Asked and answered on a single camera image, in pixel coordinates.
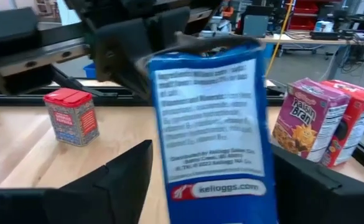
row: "red tin can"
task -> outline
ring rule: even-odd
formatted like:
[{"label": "red tin can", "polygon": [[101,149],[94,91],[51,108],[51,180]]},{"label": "red tin can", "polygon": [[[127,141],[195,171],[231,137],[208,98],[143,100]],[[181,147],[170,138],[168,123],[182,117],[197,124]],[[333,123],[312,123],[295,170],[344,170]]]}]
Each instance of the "red tin can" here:
[{"label": "red tin can", "polygon": [[99,135],[92,94],[61,88],[44,96],[59,141],[86,146]]}]

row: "desk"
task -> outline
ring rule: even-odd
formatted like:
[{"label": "desk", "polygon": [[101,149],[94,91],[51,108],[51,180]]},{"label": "desk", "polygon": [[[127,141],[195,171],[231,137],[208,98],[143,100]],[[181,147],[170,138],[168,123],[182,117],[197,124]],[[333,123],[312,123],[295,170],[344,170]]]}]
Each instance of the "desk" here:
[{"label": "desk", "polygon": [[[268,108],[269,128],[279,113]],[[96,108],[101,135],[87,147],[55,140],[46,108],[0,108],[0,187],[61,187],[145,139],[153,140],[149,190],[142,224],[167,224],[161,154],[153,108]],[[337,171],[364,182],[364,167],[351,159]]]},{"label": "desk", "polygon": [[[264,43],[275,44],[278,42],[279,37],[266,36],[260,39]],[[337,50],[338,53],[330,61],[330,67],[328,69],[328,74],[324,75],[326,80],[338,79],[338,71],[340,64],[344,61],[345,55],[348,53],[349,46],[356,44],[354,41],[350,40],[312,40],[312,39],[286,39],[282,36],[280,44],[318,44],[318,45],[339,45]]]}]

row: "cartoon sun mascot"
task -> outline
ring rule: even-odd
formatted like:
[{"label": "cartoon sun mascot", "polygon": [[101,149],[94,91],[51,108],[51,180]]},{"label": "cartoon sun mascot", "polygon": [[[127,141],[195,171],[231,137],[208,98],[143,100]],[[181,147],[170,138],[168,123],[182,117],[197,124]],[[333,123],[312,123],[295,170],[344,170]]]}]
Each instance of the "cartoon sun mascot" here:
[{"label": "cartoon sun mascot", "polygon": [[296,142],[299,151],[310,151],[312,149],[317,132],[312,129],[312,125],[297,125],[292,129],[292,138]]}]

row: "purple cereal box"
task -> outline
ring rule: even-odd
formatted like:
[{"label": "purple cereal box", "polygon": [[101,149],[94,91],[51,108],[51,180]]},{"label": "purple cereal box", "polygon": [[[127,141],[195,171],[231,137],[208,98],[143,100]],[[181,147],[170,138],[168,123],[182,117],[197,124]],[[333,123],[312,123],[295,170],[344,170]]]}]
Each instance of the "purple cereal box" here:
[{"label": "purple cereal box", "polygon": [[99,135],[92,95],[61,88],[44,96],[59,141],[85,146]]},{"label": "purple cereal box", "polygon": [[289,152],[319,162],[349,99],[342,91],[309,78],[289,84],[273,137]]}]

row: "blue cereal bag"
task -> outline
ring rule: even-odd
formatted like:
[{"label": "blue cereal bag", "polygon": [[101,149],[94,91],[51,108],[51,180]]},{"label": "blue cereal bag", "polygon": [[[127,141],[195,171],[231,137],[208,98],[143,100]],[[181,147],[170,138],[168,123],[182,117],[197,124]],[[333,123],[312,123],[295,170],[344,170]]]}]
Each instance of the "blue cereal bag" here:
[{"label": "blue cereal bag", "polygon": [[171,224],[275,224],[259,45],[148,65]]}]

